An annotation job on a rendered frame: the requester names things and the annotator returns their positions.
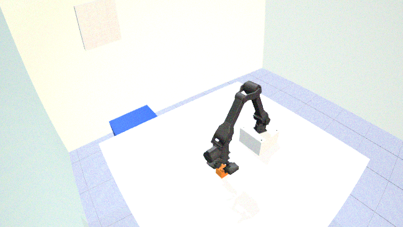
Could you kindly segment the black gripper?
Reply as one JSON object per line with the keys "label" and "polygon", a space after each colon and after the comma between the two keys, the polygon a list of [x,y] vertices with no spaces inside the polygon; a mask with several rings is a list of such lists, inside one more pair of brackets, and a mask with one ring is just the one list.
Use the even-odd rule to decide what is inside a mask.
{"label": "black gripper", "polygon": [[228,160],[231,159],[229,157],[230,153],[231,152],[229,151],[226,154],[222,154],[220,156],[220,158],[223,160],[223,162],[221,164],[224,164],[224,165],[226,164],[226,167],[223,168],[224,169],[224,174],[228,173],[229,175],[232,175],[234,172],[239,170],[239,166],[235,162],[228,161]]}

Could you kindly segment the orange block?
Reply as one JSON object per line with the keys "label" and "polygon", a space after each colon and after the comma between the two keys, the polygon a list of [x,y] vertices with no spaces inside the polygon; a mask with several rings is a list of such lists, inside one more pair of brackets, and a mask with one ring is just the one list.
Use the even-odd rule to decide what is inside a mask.
{"label": "orange block", "polygon": [[228,173],[224,174],[224,167],[226,167],[226,165],[221,164],[221,166],[219,167],[219,169],[216,168],[216,174],[218,176],[220,176],[220,178],[222,179],[223,177],[225,177],[226,175],[228,175]]}

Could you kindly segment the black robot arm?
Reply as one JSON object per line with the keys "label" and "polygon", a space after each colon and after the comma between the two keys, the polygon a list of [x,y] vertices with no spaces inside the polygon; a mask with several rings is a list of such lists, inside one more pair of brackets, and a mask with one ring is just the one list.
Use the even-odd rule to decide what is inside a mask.
{"label": "black robot arm", "polygon": [[[247,95],[244,95],[242,92]],[[247,81],[240,86],[240,90],[234,95],[231,108],[228,115],[212,137],[210,143],[213,146],[203,153],[203,157],[207,160],[207,165],[212,169],[219,169],[223,160],[220,158],[222,154],[229,152],[229,144],[233,140],[234,125],[239,117],[239,114],[247,101],[252,101],[254,106],[254,120],[256,120],[253,129],[258,134],[266,132],[266,126],[270,123],[269,114],[264,110],[260,94],[262,86],[252,81]],[[216,141],[219,140],[219,141]]]}

